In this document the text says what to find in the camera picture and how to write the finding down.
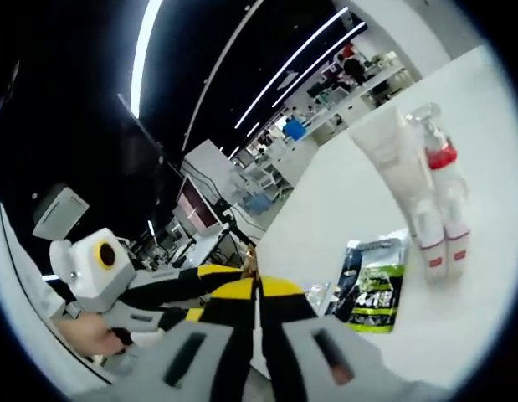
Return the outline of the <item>person's left hand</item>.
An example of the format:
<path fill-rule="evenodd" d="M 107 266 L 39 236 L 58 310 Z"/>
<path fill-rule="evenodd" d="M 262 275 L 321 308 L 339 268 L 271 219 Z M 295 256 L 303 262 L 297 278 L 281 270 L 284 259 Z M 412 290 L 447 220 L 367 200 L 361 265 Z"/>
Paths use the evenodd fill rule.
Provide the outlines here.
<path fill-rule="evenodd" d="M 54 319 L 53 325 L 70 347 L 82 357 L 111 356 L 122 353 L 127 348 L 97 313 L 81 312 L 74 319 Z"/>

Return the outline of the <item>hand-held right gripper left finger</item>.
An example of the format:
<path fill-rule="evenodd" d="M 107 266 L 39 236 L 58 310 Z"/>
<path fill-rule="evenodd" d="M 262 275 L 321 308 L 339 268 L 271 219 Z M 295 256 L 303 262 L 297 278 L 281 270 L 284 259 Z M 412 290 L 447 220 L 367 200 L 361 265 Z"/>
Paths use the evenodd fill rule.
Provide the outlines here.
<path fill-rule="evenodd" d="M 195 319 L 148 348 L 128 378 L 129 401 L 240 401 L 253 351 L 255 280 L 220 286 Z"/>

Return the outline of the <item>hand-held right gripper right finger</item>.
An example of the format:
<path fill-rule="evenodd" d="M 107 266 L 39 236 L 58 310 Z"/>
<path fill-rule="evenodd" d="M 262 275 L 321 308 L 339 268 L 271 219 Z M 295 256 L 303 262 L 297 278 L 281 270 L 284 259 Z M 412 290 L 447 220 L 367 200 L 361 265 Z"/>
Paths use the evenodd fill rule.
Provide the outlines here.
<path fill-rule="evenodd" d="M 280 401 L 390 401 L 392 375 L 368 341 L 333 316 L 317 316 L 291 281 L 262 276 L 262 352 Z"/>

